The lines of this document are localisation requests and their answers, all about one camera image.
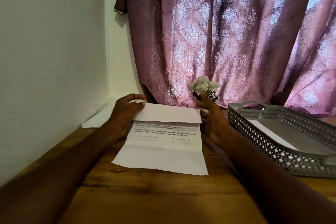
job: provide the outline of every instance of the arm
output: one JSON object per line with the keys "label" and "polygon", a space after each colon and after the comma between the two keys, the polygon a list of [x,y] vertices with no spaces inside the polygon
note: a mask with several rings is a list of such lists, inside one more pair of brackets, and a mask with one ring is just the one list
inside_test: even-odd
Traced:
{"label": "arm", "polygon": [[334,223],[336,204],[301,183],[231,127],[220,108],[202,96],[209,110],[203,132],[229,156],[241,181],[257,195],[272,223]]}
{"label": "arm", "polygon": [[18,177],[0,189],[0,223],[53,223],[65,210],[76,185],[90,167],[126,131],[145,99],[130,94],[118,99],[110,119],[93,134],[59,157],[27,175]]}

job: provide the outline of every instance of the gray basket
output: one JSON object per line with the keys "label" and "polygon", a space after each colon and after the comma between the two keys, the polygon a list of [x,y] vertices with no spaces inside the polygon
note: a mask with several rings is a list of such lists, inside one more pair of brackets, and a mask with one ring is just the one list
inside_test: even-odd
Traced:
{"label": "gray basket", "polygon": [[[264,109],[244,109],[248,104],[263,105]],[[336,178],[336,127],[282,106],[255,101],[228,106],[230,123],[291,174]],[[248,119],[257,120],[299,151],[274,141]]]}

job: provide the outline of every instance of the curtain fold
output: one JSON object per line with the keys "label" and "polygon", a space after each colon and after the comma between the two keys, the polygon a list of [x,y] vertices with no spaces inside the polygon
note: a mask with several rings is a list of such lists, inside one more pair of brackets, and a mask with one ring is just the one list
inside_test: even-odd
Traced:
{"label": "curtain fold", "polygon": [[139,81],[193,107],[207,75],[218,103],[258,100],[336,114],[335,0],[127,0]]}

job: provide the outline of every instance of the hand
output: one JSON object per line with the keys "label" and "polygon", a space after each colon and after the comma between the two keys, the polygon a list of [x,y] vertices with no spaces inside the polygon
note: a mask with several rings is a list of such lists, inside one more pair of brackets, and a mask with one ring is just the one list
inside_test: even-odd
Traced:
{"label": "hand", "polygon": [[124,136],[127,126],[131,123],[134,115],[145,107],[144,102],[129,103],[134,99],[146,99],[146,96],[142,94],[129,94],[118,99],[108,120],[115,125],[115,128],[120,133],[119,138]]}
{"label": "hand", "polygon": [[204,92],[201,93],[202,101],[197,103],[198,107],[207,109],[209,113],[201,111],[201,117],[205,119],[201,129],[211,141],[220,146],[221,138],[225,131],[232,129],[229,121],[225,118],[221,108],[209,99]]}

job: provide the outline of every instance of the tray handle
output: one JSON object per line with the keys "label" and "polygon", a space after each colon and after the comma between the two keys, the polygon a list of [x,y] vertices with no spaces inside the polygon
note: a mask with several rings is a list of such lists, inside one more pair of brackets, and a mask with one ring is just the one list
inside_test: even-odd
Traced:
{"label": "tray handle", "polygon": [[239,105],[241,106],[241,108],[244,108],[244,105],[247,105],[247,104],[256,104],[256,105],[262,105],[265,108],[267,107],[267,104],[265,104],[263,102],[260,102],[260,101],[254,101],[254,100],[247,101],[247,102],[244,102],[244,103],[240,103]]}
{"label": "tray handle", "polygon": [[323,167],[336,168],[336,154],[330,154],[321,158],[321,165]]}

